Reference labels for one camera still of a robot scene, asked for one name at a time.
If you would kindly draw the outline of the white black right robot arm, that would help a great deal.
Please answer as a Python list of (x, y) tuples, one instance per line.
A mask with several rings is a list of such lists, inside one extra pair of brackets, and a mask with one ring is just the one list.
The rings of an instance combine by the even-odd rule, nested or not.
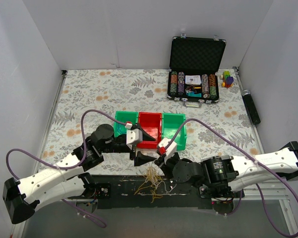
[(281, 150), (245, 156), (213, 156), (201, 162), (181, 159), (175, 150), (165, 151), (154, 162), (167, 179), (188, 183), (202, 198), (232, 198), (245, 187), (277, 177), (298, 180), (298, 143), (293, 141)]

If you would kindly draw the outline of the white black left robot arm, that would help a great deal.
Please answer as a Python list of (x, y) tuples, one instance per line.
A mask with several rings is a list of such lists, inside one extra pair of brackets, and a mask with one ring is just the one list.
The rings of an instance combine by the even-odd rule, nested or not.
[(96, 201), (111, 196), (109, 183), (97, 183), (88, 170), (104, 161), (104, 153), (129, 153), (137, 166), (153, 161), (136, 152), (143, 141), (155, 141), (137, 123), (128, 124), (125, 134), (114, 136), (109, 124), (100, 125), (83, 144), (56, 164), (27, 178), (12, 177), (4, 182), (3, 201), (13, 224), (19, 224), (40, 208), (71, 197)]

